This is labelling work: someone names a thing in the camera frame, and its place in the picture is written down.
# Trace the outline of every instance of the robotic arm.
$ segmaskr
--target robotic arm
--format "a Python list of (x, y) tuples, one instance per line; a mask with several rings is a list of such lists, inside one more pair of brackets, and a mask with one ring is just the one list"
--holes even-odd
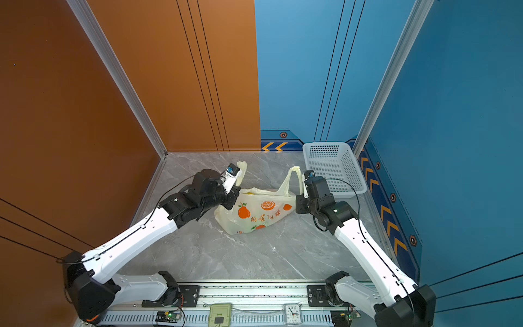
[(233, 164), (223, 174), (204, 169), (194, 176), (192, 184), (168, 196), (114, 239), (85, 254), (67, 255), (63, 263), (64, 288), (78, 317), (96, 324), (108, 307), (135, 300), (174, 305), (180, 290), (168, 272), (150, 276), (123, 276), (116, 272), (149, 245), (189, 221), (200, 219), (214, 206), (232, 209), (240, 193), (234, 184), (242, 173)]
[(381, 250), (361, 224), (358, 214), (345, 201), (336, 202), (327, 181), (303, 174), (304, 194), (296, 197), (296, 212), (310, 213), (345, 245), (373, 281), (378, 293), (355, 281), (346, 272), (326, 280), (333, 305), (350, 302), (374, 317), (378, 327), (430, 327), (434, 320), (436, 295), (427, 285), (418, 287)]

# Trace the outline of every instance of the blue wall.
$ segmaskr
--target blue wall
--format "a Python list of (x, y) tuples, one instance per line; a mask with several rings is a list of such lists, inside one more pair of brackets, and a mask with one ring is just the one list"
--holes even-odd
[[(523, 251), (523, 2), (435, 1), (371, 133), (422, 238), (431, 284)], [(523, 257), (433, 287), (438, 296), (523, 273)], [(523, 278), (436, 310), (523, 294)], [(436, 314), (438, 326), (516, 326), (523, 299)]]
[[(345, 3), (316, 141), (325, 118), (322, 141), (326, 139), (363, 0), (354, 6), (325, 117), (353, 4)], [(414, 0), (366, 1), (329, 141), (345, 142), (359, 132), (413, 4)], [(255, 5), (261, 128), (289, 129), (302, 141), (312, 142), (343, 1), (256, 0)]]

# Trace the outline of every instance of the plastic bag handle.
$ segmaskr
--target plastic bag handle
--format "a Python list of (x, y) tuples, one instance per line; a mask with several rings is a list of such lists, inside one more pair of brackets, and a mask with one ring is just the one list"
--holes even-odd
[(289, 169), (289, 173), (287, 174), (287, 177), (285, 177), (285, 180), (283, 181), (283, 183), (281, 183), (280, 188), (275, 192), (275, 195), (290, 196), (289, 195), (289, 184), (290, 184), (292, 172), (296, 172), (296, 174), (298, 176), (298, 183), (300, 184), (300, 194), (303, 193), (303, 183), (301, 180), (303, 175), (301, 174), (300, 167), (294, 166), (291, 169)]

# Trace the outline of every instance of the clock face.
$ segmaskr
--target clock face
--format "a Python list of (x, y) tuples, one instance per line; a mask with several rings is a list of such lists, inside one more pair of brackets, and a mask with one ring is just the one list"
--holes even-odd
[(301, 309), (299, 304), (285, 305), (285, 324), (301, 324)]

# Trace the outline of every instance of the green square device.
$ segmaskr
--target green square device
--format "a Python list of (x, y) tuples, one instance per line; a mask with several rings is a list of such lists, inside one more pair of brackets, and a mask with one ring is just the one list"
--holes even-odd
[(209, 327), (229, 327), (231, 325), (232, 304), (219, 303), (211, 305)]

